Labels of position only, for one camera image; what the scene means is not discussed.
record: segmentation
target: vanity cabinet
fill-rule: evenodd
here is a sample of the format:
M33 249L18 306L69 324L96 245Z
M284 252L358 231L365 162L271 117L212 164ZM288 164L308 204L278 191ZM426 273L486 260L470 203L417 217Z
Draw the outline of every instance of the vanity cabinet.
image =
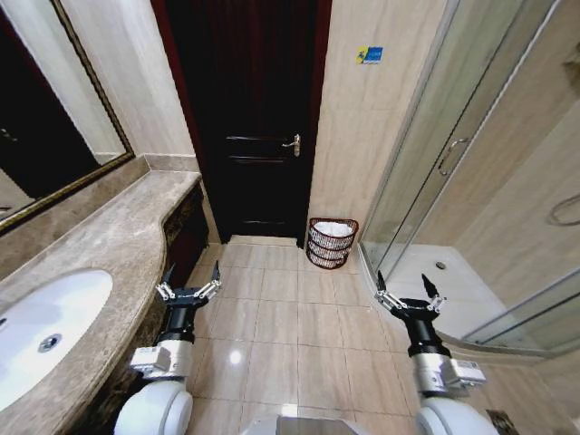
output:
M201 207L202 200L203 193L197 185L164 225L168 244L165 271L175 265L169 280L171 287L187 283L201 252L208 245L208 223Z
M167 243L163 272L167 272L172 265L175 265L169 280L173 288L182 287L187 283L201 252L208 244L208 224L201 207L202 200L203 193L200 185L197 185L183 198L163 225ZM113 433L122 405L146 384L141 380L140 375L129 370L133 352L137 347L154 344L161 325L165 322L165 315L165 305L155 295L145 318L111 375L108 376L91 403L75 419L72 428L67 431L68 434Z

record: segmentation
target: sink drain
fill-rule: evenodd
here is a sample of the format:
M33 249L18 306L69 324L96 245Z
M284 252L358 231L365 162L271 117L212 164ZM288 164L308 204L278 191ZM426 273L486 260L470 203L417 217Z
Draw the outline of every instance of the sink drain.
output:
M56 344L58 344L61 341L62 338L63 336L60 335L59 333L53 333L52 335L49 335L44 340L42 340L38 345L38 352L45 353L51 351L54 348L54 346L56 346Z

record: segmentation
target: shower door handle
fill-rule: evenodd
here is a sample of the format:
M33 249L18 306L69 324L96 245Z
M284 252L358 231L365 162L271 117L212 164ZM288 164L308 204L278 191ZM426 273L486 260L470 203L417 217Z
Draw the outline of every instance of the shower door handle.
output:
M460 143L468 143L469 142L469 138L462 138L462 139L456 139L454 140L451 145L449 145L449 147L447 148L447 150L445 151L445 156L443 156L443 159L441 159L441 162L439 164L439 166L437 167L437 170L439 171L439 174L441 174L443 177L446 177L449 175L451 168L443 168L443 164L447 161L447 159L449 158L449 156L451 155L451 152L453 152L453 150L455 149L455 147L457 147L458 144Z

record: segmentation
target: wicker basket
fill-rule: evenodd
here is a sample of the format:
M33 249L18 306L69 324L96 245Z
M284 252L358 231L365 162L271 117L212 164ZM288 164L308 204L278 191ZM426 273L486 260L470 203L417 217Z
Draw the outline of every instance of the wicker basket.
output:
M337 222L350 227L352 234L344 237L328 236L318 231L314 225L318 222ZM328 219L313 217L310 219L308 228L308 243L306 244L306 256L314 265L322 269L336 269L346 263L351 252L354 237L359 229L359 224L352 219Z

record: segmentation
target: wastebasket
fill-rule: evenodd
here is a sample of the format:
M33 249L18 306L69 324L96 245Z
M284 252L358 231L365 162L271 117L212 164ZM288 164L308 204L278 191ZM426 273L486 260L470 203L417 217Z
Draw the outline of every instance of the wastebasket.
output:
M346 263L358 230L359 224L353 219L313 217L308 226L306 256L322 269L337 269Z

